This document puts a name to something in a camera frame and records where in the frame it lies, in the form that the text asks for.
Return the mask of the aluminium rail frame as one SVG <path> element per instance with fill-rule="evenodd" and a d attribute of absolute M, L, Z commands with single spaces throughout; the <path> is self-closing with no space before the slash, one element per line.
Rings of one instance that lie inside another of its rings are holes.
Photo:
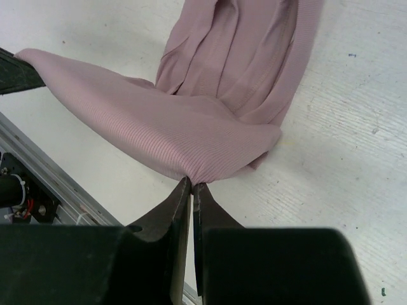
<path fill-rule="evenodd" d="M 17 175 L 26 182 L 22 194 L 34 199 L 34 218 L 42 224 L 117 226 L 119 222 L 79 184 L 1 116 L 1 177 Z M 191 182 L 182 179 L 169 197 L 129 224 L 130 262 L 143 285 L 147 304 L 201 304 L 201 297 L 184 281 L 190 226 Z"/>

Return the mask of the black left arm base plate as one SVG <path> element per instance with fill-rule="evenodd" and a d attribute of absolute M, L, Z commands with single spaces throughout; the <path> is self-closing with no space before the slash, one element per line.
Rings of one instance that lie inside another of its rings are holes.
<path fill-rule="evenodd" d="M 60 200 L 14 155 L 1 155 L 1 213 L 14 224 L 51 224 Z"/>

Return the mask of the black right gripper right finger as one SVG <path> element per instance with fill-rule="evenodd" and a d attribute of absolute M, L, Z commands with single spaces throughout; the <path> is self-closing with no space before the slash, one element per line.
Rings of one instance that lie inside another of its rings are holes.
<path fill-rule="evenodd" d="M 246 228 L 193 189 L 197 292 L 204 304 L 369 304 L 352 248 L 332 228 Z"/>

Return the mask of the mauve tank top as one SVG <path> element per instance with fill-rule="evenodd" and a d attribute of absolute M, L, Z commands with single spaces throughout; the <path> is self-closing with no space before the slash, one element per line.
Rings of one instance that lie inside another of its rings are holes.
<path fill-rule="evenodd" d="M 256 168 L 308 64 L 322 1 L 186 1 L 156 81 L 37 49 L 17 58 L 94 132 L 193 184 Z"/>

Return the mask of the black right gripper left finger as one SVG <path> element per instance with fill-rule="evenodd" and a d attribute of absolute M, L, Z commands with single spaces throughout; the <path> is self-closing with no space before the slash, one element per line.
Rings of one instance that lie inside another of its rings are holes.
<path fill-rule="evenodd" d="M 128 226 L 1 226 L 2 304 L 180 304 L 191 182 Z"/>

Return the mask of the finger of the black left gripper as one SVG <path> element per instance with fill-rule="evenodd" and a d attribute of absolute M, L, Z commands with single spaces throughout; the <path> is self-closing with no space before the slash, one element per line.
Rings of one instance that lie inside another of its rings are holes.
<path fill-rule="evenodd" d="M 0 51 L 0 94 L 7 95 L 16 92 L 45 87 L 38 72 L 14 54 L 1 48 Z"/>

